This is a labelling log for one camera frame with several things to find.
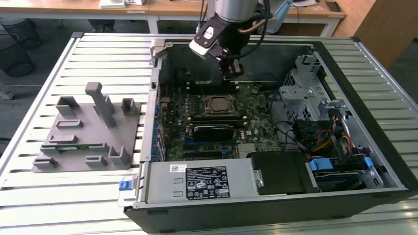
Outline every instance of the cpu socket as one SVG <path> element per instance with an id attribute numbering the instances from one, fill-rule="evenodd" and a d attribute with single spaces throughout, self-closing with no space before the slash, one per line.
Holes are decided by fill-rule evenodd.
<path id="1" fill-rule="evenodd" d="M 231 95 L 207 95 L 203 97 L 205 114 L 209 116 L 237 115 L 233 100 L 235 98 Z"/>

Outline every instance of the blue latch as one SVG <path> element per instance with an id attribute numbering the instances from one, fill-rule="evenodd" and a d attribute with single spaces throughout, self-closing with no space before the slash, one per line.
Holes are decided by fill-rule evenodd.
<path id="1" fill-rule="evenodd" d="M 311 170 L 332 170 L 332 163 L 328 158 L 314 158 L 308 162 L 308 166 L 311 167 Z"/>
<path id="2" fill-rule="evenodd" d="M 364 162 L 366 162 L 367 167 L 371 168 L 372 167 L 372 161 L 371 161 L 370 157 L 364 157 Z"/>
<path id="3" fill-rule="evenodd" d="M 132 190 L 132 181 L 120 181 L 119 182 L 119 191 Z"/>

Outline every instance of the motherboard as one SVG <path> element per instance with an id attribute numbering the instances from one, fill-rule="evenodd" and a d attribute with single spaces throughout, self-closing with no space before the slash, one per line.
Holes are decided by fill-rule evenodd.
<path id="1" fill-rule="evenodd" d="M 247 152 L 280 150 L 268 114 L 275 90 L 239 82 L 227 88 L 161 86 L 165 161 L 244 158 Z"/>

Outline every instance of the green circuit board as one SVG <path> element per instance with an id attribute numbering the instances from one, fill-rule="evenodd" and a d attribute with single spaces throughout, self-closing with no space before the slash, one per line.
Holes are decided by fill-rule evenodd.
<path id="1" fill-rule="evenodd" d="M 165 161 L 193 160 L 187 153 L 223 152 L 221 158 L 239 158 L 236 146 L 240 143 L 252 143 L 256 151 L 279 151 L 280 144 L 267 113 L 269 91 L 251 93 L 253 84 L 239 84 L 239 92 L 232 95 L 233 108 L 241 116 L 247 116 L 244 128 L 233 130 L 233 137 L 225 142 L 193 142 L 188 136 L 189 126 L 187 118 L 191 115 L 189 102 L 197 102 L 195 115 L 204 115 L 205 105 L 201 95 L 189 95 L 185 87 L 165 87 L 161 89 L 164 133 L 165 133 Z"/>

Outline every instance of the white cable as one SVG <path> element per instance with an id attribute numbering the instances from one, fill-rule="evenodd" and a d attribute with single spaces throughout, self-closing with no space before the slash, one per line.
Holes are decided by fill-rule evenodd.
<path id="1" fill-rule="evenodd" d="M 10 85 L 5 87 L 41 87 L 42 85 Z"/>

